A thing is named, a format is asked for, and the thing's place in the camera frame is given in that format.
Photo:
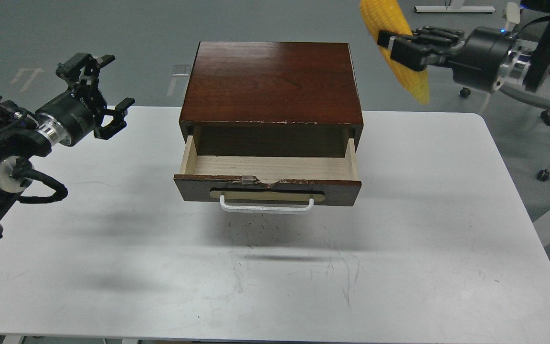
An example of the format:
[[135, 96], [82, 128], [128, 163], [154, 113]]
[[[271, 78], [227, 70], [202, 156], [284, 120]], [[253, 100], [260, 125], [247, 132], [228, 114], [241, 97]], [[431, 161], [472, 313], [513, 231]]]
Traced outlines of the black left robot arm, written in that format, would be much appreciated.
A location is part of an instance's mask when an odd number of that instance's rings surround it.
[[0, 98], [0, 222], [15, 203], [50, 204], [68, 196], [67, 187], [36, 170], [31, 157], [46, 157], [57, 144], [72, 147], [89, 133], [108, 140], [127, 126], [135, 100], [127, 97], [109, 109], [99, 89], [101, 69], [114, 60], [77, 53], [59, 64], [55, 74], [67, 89], [35, 112]]

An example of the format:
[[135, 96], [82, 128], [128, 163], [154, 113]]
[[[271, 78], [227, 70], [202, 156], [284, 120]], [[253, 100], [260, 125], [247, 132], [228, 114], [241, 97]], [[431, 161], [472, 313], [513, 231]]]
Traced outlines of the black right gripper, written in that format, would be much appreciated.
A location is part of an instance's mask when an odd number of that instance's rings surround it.
[[[390, 52], [391, 60], [420, 72], [428, 65], [444, 65], [464, 36], [465, 31], [434, 26], [414, 29], [411, 34], [380, 30], [377, 44]], [[513, 44], [508, 32], [489, 27], [474, 29], [449, 58], [453, 81], [478, 91], [495, 92], [500, 67]]]

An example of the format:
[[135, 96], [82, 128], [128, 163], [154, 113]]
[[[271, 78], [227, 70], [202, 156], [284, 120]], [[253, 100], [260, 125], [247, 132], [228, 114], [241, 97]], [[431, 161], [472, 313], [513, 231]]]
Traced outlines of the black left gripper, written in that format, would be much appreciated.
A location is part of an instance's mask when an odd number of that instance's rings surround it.
[[[136, 100], [125, 98], [114, 109], [107, 108], [101, 91], [98, 91], [101, 68], [115, 61], [106, 54], [93, 57], [89, 53], [76, 53], [59, 64], [55, 74], [68, 85], [68, 90], [37, 109], [38, 131], [54, 146], [60, 143], [72, 147], [90, 132], [96, 139], [108, 140], [127, 126], [125, 116]], [[111, 121], [103, 126], [106, 116]]]

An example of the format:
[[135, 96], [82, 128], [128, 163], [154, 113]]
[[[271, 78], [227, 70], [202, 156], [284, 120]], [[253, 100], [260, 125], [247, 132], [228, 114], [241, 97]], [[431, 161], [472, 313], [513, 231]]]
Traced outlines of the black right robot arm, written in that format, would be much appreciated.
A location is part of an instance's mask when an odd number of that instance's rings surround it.
[[[434, 26], [412, 30], [395, 0], [363, 0], [360, 12], [401, 85], [426, 104], [430, 65], [450, 68], [455, 83], [478, 91], [493, 93], [505, 83], [538, 90], [550, 77], [550, 0], [522, 0], [521, 6], [544, 14], [530, 22], [547, 24], [535, 47], [522, 43], [521, 31], [478, 27], [465, 36]], [[541, 117], [550, 126], [550, 106]]]

